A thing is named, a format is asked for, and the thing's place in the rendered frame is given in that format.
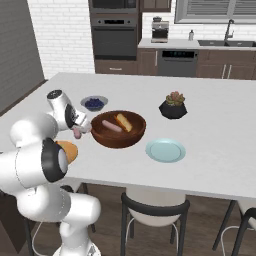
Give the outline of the brown wall cupboard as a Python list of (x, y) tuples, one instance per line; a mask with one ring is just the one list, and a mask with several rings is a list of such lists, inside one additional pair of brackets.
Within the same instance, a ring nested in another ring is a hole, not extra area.
[(172, 0), (140, 0), (141, 12), (170, 12)]

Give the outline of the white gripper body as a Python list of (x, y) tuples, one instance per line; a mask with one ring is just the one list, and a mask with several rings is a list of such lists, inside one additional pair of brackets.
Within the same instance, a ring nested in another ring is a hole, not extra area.
[(75, 120), (75, 127), (81, 133), (89, 133), (91, 131), (92, 125), (85, 113), (77, 112), (77, 118)]

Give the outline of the silver coffee machine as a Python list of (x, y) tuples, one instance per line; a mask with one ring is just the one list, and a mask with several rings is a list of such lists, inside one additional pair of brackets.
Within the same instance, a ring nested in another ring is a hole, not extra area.
[(169, 22), (156, 16), (152, 21), (152, 43), (167, 43), (169, 32)]

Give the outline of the brown wooden bowl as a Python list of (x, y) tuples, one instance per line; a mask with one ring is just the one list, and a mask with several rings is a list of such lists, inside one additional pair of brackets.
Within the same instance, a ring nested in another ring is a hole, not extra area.
[[(130, 131), (126, 131), (122, 125), (119, 125), (116, 117), (123, 115), (132, 125)], [(121, 132), (113, 131), (102, 124), (106, 120), (122, 129)], [(109, 111), (104, 112), (91, 121), (92, 136), (101, 145), (109, 148), (126, 148), (136, 144), (144, 135), (146, 121), (139, 114), (130, 111)]]

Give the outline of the succulent in black pot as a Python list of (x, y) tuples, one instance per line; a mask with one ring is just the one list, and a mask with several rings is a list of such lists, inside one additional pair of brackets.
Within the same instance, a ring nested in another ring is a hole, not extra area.
[(161, 114), (167, 119), (180, 119), (187, 114), (185, 97), (178, 91), (171, 92), (159, 106)]

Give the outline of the dark dishwasher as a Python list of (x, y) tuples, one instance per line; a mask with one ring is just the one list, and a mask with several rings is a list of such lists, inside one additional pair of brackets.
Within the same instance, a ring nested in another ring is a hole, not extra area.
[(162, 49), (158, 51), (158, 75), (166, 77), (196, 76), (198, 50)]

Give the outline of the dark microwave oven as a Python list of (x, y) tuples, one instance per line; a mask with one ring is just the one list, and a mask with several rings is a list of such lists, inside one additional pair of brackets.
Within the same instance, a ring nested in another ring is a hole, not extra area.
[(88, 0), (92, 13), (128, 14), (137, 12), (137, 0)]

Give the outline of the light blue plate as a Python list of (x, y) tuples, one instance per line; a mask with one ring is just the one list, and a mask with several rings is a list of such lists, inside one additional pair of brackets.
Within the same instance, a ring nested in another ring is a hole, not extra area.
[(185, 147), (169, 138), (158, 138), (148, 142), (145, 151), (151, 159), (162, 163), (178, 162), (186, 155)]

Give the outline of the dark wall oven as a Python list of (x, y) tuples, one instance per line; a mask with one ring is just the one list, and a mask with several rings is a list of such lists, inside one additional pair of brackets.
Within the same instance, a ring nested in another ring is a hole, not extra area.
[(137, 21), (134, 17), (95, 17), (91, 20), (91, 29), (97, 60), (136, 60)]

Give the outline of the window with grey blinds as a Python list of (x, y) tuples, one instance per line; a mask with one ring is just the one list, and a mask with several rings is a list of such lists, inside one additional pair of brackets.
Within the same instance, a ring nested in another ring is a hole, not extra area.
[(256, 24), (256, 0), (177, 0), (177, 24)]

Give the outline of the brown base cupboards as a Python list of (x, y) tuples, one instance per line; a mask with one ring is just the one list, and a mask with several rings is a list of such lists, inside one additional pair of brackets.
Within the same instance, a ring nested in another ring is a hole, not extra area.
[[(160, 53), (139, 48), (137, 60), (94, 60), (95, 72), (101, 74), (157, 76)], [(195, 67), (197, 78), (256, 80), (256, 50), (200, 49)]]

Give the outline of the yellow bun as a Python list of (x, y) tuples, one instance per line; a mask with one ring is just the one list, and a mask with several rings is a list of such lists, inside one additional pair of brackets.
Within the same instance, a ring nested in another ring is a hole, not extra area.
[(115, 116), (115, 120), (117, 123), (126, 131), (130, 132), (133, 128), (132, 124), (128, 121), (128, 119), (121, 113)]

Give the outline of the dark sink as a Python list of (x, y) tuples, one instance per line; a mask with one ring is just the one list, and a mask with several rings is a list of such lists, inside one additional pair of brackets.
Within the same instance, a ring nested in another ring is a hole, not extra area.
[(200, 46), (256, 47), (255, 41), (198, 40)]

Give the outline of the bowl of blueberries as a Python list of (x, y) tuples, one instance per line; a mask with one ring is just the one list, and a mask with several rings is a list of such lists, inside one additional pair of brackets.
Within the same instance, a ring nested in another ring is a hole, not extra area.
[(83, 107), (91, 112), (100, 111), (107, 103), (108, 99), (100, 95), (88, 96), (80, 102)]

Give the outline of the dark tap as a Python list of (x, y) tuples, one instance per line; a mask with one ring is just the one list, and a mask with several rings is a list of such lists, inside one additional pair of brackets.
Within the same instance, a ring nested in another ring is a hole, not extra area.
[(230, 26), (234, 23), (235, 22), (233, 19), (229, 19), (225, 36), (224, 36), (224, 41), (228, 41), (230, 38), (233, 38), (234, 31), (231, 34), (229, 32), (230, 32)]

